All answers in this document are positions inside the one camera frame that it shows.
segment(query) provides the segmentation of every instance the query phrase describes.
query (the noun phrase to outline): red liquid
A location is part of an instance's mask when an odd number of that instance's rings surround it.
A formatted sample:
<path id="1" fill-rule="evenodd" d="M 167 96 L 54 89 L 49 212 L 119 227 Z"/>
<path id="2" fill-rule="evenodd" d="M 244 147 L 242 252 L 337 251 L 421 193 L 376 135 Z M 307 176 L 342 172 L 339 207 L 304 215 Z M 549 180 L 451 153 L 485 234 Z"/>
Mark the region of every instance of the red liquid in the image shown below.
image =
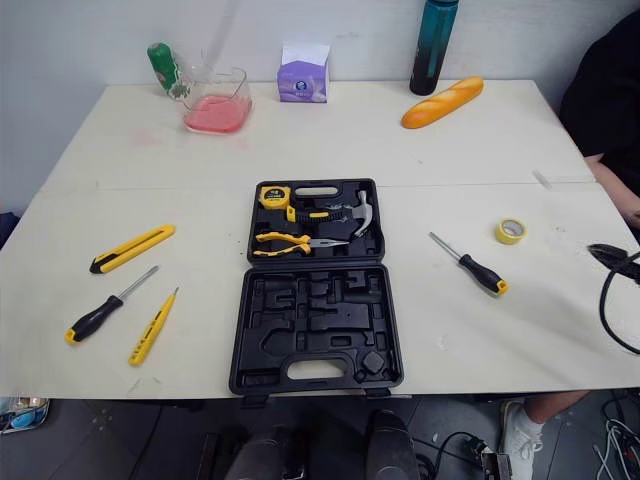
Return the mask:
<path id="1" fill-rule="evenodd" d="M 211 95 L 200 98 L 184 117 L 184 123 L 192 130 L 212 133 L 233 133 L 242 127 L 251 109 L 250 98 L 220 97 Z"/>

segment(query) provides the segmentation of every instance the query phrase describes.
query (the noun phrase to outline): white wall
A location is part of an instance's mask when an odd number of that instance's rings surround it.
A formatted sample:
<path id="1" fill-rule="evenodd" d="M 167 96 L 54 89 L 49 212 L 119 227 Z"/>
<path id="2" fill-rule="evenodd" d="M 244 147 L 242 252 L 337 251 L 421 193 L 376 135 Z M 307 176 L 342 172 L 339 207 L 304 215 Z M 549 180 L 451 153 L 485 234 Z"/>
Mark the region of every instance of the white wall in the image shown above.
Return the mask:
<path id="1" fill-rule="evenodd" d="M 206 48 L 224 0 L 0 0 L 0 211 L 21 211 L 102 89 L 150 83 L 154 41 Z M 274 78 L 282 40 L 331 41 L 334 79 L 407 79 L 424 0 L 240 1 L 223 63 Z M 461 0 L 443 78 L 533 78 L 553 106 L 638 0 Z"/>

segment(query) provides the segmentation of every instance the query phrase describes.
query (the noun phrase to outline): baguette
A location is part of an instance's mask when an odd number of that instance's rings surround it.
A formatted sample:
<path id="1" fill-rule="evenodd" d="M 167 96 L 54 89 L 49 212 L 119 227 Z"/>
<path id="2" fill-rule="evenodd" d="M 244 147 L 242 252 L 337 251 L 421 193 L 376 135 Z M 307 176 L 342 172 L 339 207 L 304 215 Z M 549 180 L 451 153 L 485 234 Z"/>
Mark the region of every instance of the baguette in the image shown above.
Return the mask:
<path id="1" fill-rule="evenodd" d="M 445 91 L 411 107 L 402 117 L 402 126 L 420 128 L 429 125 L 480 95 L 483 86 L 481 77 L 460 80 Z"/>

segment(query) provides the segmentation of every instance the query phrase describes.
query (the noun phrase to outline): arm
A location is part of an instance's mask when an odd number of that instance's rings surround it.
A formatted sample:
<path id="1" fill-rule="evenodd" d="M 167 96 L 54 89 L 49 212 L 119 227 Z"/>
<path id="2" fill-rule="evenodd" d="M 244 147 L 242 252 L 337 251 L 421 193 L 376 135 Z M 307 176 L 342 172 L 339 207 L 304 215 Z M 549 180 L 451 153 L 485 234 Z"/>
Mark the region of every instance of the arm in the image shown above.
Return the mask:
<path id="1" fill-rule="evenodd" d="M 640 197 L 633 193 L 622 180 L 620 180 L 609 167 L 600 162 L 604 155 L 591 155 L 585 157 L 587 165 L 598 183 L 611 197 L 620 215 L 629 225 L 640 229 Z"/>

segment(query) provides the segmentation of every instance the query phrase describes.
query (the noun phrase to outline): person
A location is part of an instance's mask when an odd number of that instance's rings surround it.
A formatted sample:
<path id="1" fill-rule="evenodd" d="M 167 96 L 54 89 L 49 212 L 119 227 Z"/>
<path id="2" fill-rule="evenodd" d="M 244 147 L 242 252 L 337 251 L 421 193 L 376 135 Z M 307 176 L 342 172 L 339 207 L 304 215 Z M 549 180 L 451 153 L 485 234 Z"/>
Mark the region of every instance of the person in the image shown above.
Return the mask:
<path id="1" fill-rule="evenodd" d="M 562 99 L 560 121 L 640 241 L 640 9 L 587 50 Z M 509 454 L 513 480 L 531 480 L 544 424 L 587 393 L 503 404 L 501 451 Z"/>
<path id="2" fill-rule="evenodd" d="M 500 452 L 509 454 L 512 480 L 533 478 L 533 457 L 542 450 L 542 427 L 588 393 L 588 390 L 547 393 L 529 396 L 524 402 L 502 404 Z"/>
<path id="3" fill-rule="evenodd" d="M 560 121 L 640 241 L 640 10 L 591 45 Z"/>

